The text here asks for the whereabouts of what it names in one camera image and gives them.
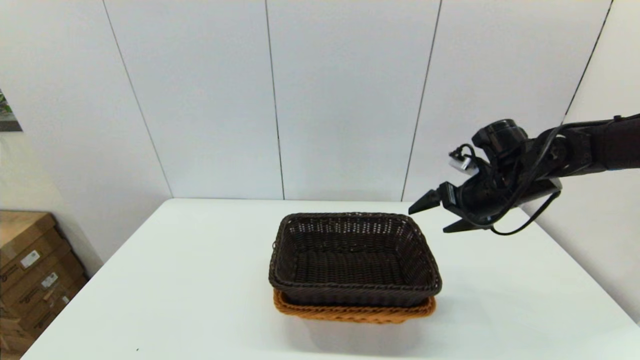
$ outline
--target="dark brown basket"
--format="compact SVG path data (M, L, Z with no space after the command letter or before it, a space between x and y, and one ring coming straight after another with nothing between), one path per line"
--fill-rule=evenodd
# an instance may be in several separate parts
M442 288L418 225L384 213L286 216L269 282L291 304L323 306L417 306Z

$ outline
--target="cardboard box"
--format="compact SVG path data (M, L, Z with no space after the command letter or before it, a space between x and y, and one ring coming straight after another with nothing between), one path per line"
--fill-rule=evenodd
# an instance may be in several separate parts
M8 264L55 225L49 213L0 211L0 265Z
M51 290L27 316L0 318L0 334L37 339L85 284L86 279L81 275L72 286L68 288L58 286Z
M65 243L23 277L21 282L0 295L0 306L5 316L25 317L48 291L58 286L71 287L83 272L82 265Z
M0 268L0 286L2 286L2 289L11 288L27 272L36 267L55 249L62 246L63 243L65 243L65 240L60 237L55 228L51 228L11 261L2 263L2 268Z
M0 346L13 353L24 354L33 345L34 340L16 338L15 336L0 336Z

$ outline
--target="orange wicker basket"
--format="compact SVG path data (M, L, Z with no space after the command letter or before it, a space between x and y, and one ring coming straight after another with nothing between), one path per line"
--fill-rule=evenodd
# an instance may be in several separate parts
M279 312L306 319L357 323L403 323L408 319L429 316L436 309L434 297L413 307L380 306L306 306L290 304L282 291L273 289L273 303Z

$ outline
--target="wicker basket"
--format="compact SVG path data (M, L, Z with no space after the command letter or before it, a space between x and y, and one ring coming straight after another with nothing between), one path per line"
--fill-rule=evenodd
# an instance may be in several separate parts
M418 225L384 213L285 217L269 281L288 303L308 306L413 307L442 287Z
M428 297L418 306L307 306L287 302L280 290L273 289L273 304L279 312L305 319L357 323L403 323L409 319L424 318L433 314L436 299Z

